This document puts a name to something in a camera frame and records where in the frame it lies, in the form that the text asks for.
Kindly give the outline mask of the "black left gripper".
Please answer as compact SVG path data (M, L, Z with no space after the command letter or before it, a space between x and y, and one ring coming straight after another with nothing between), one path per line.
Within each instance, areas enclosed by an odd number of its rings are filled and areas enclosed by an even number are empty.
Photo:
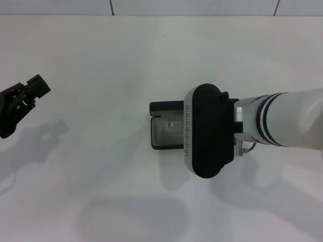
M37 74L27 81L18 83L0 92L0 138L13 134L17 124L35 107L35 98L41 98L51 89Z

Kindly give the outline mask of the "black glasses case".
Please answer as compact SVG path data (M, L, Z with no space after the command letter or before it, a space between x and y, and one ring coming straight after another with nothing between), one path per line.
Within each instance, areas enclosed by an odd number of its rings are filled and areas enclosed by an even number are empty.
M184 125L184 101L160 101L149 104L150 139L155 150L184 148L184 129L182 132L168 132L162 124L166 119L182 119Z

